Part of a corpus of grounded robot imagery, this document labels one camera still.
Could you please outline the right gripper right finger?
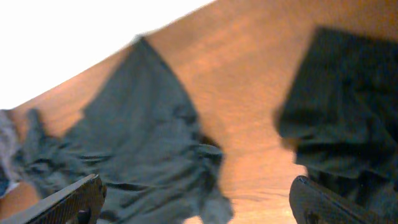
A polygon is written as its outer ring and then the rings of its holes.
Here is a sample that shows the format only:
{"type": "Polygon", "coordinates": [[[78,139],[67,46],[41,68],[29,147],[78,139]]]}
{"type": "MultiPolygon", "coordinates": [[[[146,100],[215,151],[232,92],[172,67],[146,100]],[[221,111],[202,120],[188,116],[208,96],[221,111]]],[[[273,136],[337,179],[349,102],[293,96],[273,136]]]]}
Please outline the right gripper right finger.
{"type": "Polygon", "coordinates": [[[296,177],[289,192],[289,204],[298,224],[391,223],[374,212],[318,185],[308,177],[296,177]]]}

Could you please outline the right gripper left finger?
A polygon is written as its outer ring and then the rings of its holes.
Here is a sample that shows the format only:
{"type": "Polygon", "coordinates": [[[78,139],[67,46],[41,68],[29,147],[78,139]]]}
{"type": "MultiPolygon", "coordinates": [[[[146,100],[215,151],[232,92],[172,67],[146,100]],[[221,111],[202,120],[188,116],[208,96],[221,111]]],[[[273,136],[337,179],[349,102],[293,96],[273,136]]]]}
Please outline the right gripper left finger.
{"type": "Polygon", "coordinates": [[[106,191],[100,176],[90,174],[1,224],[96,224],[106,191]]]}

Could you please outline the dark green t-shirt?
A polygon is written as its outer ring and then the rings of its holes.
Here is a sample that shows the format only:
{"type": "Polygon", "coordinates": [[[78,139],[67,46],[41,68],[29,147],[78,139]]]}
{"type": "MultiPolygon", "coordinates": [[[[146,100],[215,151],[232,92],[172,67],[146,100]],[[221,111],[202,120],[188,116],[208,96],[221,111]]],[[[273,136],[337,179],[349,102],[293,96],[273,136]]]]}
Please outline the dark green t-shirt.
{"type": "Polygon", "coordinates": [[[84,115],[62,138],[49,136],[39,112],[14,163],[43,197],[90,174],[107,196],[100,223],[228,223],[230,201],[218,187],[223,154],[207,143],[198,115],[173,71],[139,39],[84,115]]]}

